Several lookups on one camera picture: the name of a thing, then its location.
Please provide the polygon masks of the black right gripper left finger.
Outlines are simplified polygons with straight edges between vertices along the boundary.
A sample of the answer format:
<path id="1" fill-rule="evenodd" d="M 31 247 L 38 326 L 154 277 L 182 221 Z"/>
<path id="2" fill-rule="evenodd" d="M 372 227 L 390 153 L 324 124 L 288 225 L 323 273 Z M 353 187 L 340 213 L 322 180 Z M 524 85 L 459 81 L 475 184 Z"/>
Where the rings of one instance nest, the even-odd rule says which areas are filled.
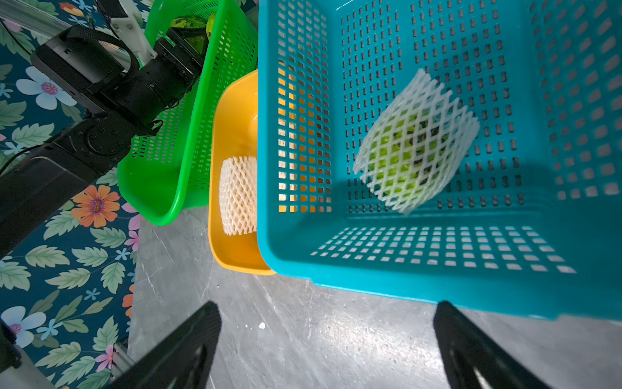
<path id="1" fill-rule="evenodd" d="M 220 310 L 209 301 L 110 387 L 204 389 L 221 330 Z"/>

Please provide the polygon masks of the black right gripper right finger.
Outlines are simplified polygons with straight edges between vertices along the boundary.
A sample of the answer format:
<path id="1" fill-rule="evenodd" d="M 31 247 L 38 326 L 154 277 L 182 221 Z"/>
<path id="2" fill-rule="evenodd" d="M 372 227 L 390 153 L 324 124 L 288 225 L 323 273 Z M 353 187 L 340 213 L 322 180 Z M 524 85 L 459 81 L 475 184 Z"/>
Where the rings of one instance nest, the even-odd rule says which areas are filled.
<path id="1" fill-rule="evenodd" d="M 452 388 L 547 388 L 448 301 L 437 305 L 433 327 Z"/>

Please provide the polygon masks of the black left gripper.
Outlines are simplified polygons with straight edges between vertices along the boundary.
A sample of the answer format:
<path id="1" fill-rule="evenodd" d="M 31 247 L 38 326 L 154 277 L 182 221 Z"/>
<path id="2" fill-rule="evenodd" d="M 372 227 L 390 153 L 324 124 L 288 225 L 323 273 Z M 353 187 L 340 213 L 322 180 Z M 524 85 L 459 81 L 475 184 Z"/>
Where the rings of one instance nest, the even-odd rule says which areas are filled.
<path id="1" fill-rule="evenodd" d="M 131 55 L 125 68 L 104 47 L 128 52 L 117 38 L 76 25 L 38 47 L 32 65 L 96 116 L 117 112 L 137 126 L 137 134 L 154 136 L 154 121 L 191 91 L 202 73 L 209 40 L 204 29 L 171 28 L 155 43 L 155 58 L 140 65 Z"/>

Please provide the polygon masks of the white foam net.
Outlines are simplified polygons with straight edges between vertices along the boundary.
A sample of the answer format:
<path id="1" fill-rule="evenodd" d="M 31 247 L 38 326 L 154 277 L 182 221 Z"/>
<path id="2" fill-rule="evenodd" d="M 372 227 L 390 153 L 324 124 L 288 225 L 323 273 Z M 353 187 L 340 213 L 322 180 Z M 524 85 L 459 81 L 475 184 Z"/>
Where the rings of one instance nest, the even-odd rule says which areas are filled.
<path id="1" fill-rule="evenodd" d="M 385 206 L 408 215 L 451 181 L 479 129 L 476 115 L 419 69 L 362 140 L 353 169 Z"/>
<path id="2" fill-rule="evenodd" d="M 228 236 L 257 231 L 258 162 L 256 157 L 231 157 L 223 162 L 219 182 L 220 215 Z"/>

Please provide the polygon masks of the green custard apple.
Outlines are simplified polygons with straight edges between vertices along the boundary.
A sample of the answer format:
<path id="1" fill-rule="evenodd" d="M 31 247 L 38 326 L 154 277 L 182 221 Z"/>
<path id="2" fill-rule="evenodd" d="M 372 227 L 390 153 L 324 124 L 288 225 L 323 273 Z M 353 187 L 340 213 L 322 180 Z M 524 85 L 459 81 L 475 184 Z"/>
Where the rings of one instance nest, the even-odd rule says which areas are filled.
<path id="1" fill-rule="evenodd" d="M 438 174 L 445 143 L 435 119 L 413 114 L 371 134 L 365 181 L 387 198 L 411 198 Z"/>

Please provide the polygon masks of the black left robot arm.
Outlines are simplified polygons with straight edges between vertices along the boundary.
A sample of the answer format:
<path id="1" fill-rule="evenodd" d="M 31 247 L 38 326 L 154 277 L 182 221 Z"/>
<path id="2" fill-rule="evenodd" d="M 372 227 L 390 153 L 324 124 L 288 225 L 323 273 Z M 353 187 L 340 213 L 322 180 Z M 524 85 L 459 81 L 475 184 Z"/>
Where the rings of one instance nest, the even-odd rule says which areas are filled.
<path id="1" fill-rule="evenodd" d="M 32 63 L 82 107 L 85 117 L 31 147 L 1 170 L 1 253 L 9 254 L 66 201 L 107 174 L 137 136 L 155 136 L 160 114 L 176 107 L 202 73 L 204 29 L 171 28 L 155 58 L 123 66 L 106 45 L 115 37 L 75 25 L 38 47 Z"/>

